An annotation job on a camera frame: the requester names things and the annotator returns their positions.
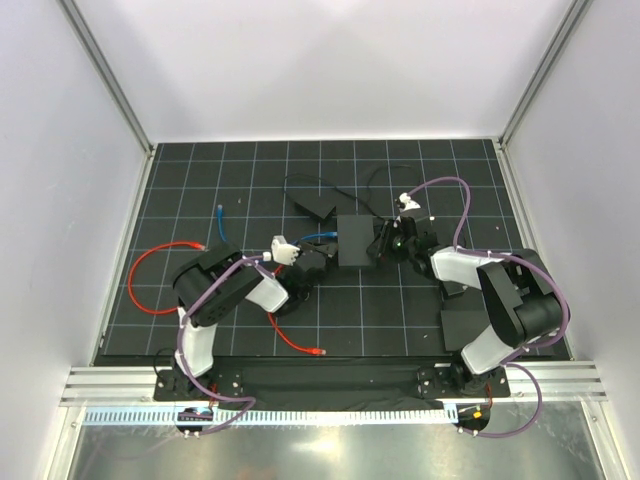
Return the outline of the aluminium front rail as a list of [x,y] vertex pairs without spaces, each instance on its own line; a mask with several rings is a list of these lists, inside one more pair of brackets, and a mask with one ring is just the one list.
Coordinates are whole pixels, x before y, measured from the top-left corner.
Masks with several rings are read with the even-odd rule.
[[[547,402],[598,402],[607,394],[591,361],[534,361],[521,364],[537,380]],[[156,376],[150,367],[74,367],[59,405],[143,405],[152,401]]]

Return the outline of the aluminium frame post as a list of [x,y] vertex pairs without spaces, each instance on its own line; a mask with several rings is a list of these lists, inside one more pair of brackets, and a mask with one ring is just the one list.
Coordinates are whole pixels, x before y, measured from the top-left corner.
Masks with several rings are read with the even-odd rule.
[[79,40],[126,126],[129,128],[145,155],[150,156],[154,151],[154,144],[144,131],[140,120],[134,112],[131,103],[117,80],[77,2],[73,0],[57,0],[56,3],[66,17],[71,29]]
[[502,134],[498,137],[498,144],[502,150],[507,148],[515,136],[524,117],[550,77],[591,5],[591,0],[573,0],[570,2]]

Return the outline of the left aluminium frame post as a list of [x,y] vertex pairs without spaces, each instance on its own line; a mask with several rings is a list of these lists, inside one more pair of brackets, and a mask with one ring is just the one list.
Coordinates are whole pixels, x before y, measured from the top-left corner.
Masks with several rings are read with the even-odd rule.
[[77,2],[73,0],[57,0],[56,3],[66,17],[71,29],[79,40],[126,126],[129,128],[145,155],[150,156],[154,151],[154,144],[144,131],[140,120],[134,112],[131,103],[117,80]]

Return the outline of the right aluminium frame post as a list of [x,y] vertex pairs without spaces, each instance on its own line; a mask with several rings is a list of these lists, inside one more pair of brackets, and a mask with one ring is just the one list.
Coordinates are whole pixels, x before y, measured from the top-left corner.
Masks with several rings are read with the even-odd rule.
[[550,77],[591,5],[591,0],[573,0],[570,2],[502,134],[498,137],[498,144],[502,150],[507,148],[515,136],[524,117]]

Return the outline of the black grid mat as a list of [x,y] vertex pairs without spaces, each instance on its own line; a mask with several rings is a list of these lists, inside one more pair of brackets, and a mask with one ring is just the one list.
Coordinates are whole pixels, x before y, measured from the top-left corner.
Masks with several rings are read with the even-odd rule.
[[[148,365],[176,342],[171,274],[193,243],[226,238],[247,254],[281,234],[332,232],[298,212],[293,195],[320,196],[340,214],[389,216],[395,198],[418,202],[450,241],[473,249],[522,245],[511,197],[489,139],[165,143],[157,147],[98,346],[99,365]],[[222,322],[218,356],[294,356],[303,346],[331,356],[446,353],[437,286],[411,266],[337,270],[302,306],[273,326],[251,303]]]

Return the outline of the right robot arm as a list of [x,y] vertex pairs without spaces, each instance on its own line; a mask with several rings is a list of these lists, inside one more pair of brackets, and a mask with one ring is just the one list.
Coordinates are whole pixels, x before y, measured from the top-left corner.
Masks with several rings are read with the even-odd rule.
[[444,374],[460,395],[479,394],[508,361],[553,344],[568,326],[567,300],[534,250],[491,253],[445,245],[406,213],[382,223],[367,253],[376,261],[408,262],[430,280],[482,294],[488,325],[455,354]]

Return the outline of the black flat block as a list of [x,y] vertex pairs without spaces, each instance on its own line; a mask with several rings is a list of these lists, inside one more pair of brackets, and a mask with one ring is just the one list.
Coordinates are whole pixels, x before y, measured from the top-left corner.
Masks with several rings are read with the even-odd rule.
[[488,315],[484,311],[443,310],[441,323],[444,348],[447,352],[461,350],[490,325]]

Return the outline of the black network switch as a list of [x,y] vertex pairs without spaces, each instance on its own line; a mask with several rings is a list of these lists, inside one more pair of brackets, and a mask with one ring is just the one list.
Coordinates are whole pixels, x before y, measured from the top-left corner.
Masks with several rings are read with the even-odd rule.
[[339,215],[336,232],[340,269],[371,269],[375,266],[368,253],[375,237],[372,216]]

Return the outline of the black power adapter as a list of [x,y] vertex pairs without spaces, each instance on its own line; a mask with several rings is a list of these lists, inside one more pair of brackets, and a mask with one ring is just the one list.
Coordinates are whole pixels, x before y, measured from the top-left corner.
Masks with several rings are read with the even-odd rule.
[[291,197],[294,208],[319,223],[328,221],[336,211],[336,206],[320,196],[294,195]]

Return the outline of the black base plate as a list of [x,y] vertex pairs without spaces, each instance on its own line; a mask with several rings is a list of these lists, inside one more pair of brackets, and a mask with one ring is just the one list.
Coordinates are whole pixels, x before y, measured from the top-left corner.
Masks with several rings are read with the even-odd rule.
[[209,400],[212,394],[268,409],[338,409],[400,400],[510,396],[500,367],[473,378],[444,357],[216,357],[207,371],[190,375],[174,364],[159,372],[154,398]]

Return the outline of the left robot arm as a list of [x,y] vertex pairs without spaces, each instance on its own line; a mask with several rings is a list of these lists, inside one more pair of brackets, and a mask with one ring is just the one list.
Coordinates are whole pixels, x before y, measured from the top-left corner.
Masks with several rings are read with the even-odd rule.
[[253,256],[223,242],[173,275],[180,317],[175,362],[177,389],[190,400],[208,395],[218,324],[242,302],[266,312],[273,326],[306,302],[338,259],[338,243],[317,238],[290,243],[276,235]]

